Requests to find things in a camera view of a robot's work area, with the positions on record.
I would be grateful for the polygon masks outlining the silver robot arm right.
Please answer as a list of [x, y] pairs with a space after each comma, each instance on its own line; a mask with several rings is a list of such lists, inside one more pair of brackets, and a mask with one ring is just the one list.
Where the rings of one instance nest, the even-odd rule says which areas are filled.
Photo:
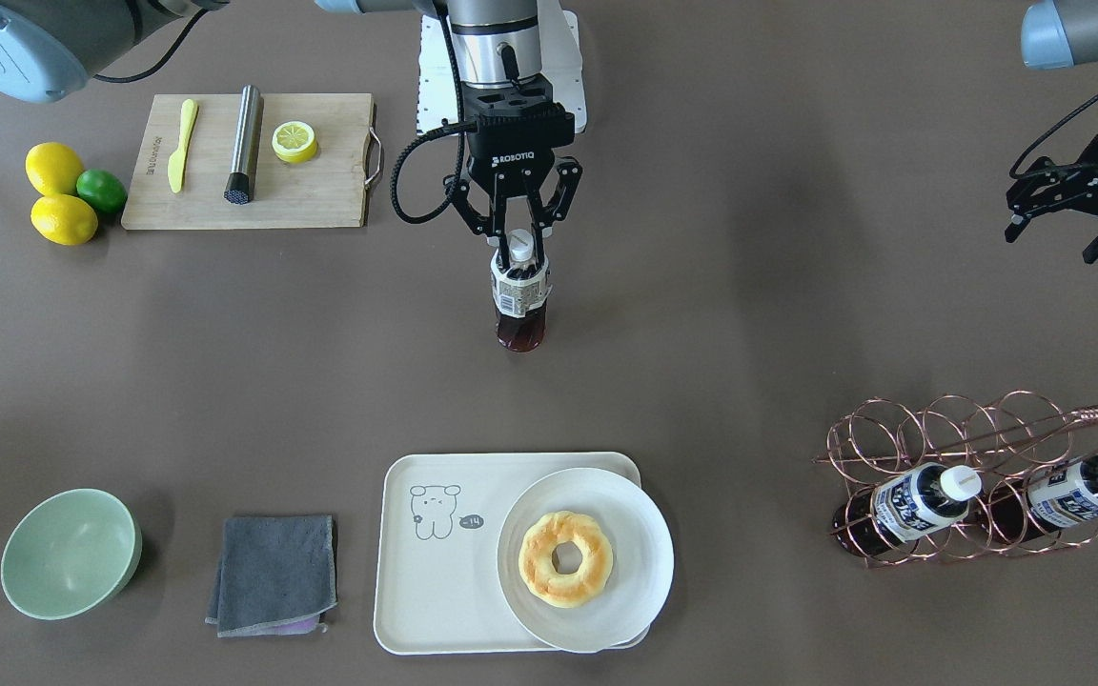
[[[0, 92], [56, 103], [83, 90], [154, 31], [222, 1], [0, 1]], [[445, 205], [496, 247], [502, 271], [544, 269], [545, 235], [565, 217], [582, 170], [554, 151], [575, 116], [544, 75], [536, 1], [324, 1], [330, 12], [415, 10], [439, 22], [458, 119], [419, 143], [461, 136]]]

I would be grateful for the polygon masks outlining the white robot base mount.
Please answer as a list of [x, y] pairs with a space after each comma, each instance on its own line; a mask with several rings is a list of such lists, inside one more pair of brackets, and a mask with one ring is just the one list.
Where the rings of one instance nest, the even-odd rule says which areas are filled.
[[[579, 45], [578, 16], [565, 11], [559, 1], [539, 1], [541, 74], [553, 86], [554, 100], [574, 114], [575, 133], [587, 130], [589, 113]], [[418, 100], [416, 134], [458, 120], [455, 108], [452, 74], [439, 22], [421, 18]]]

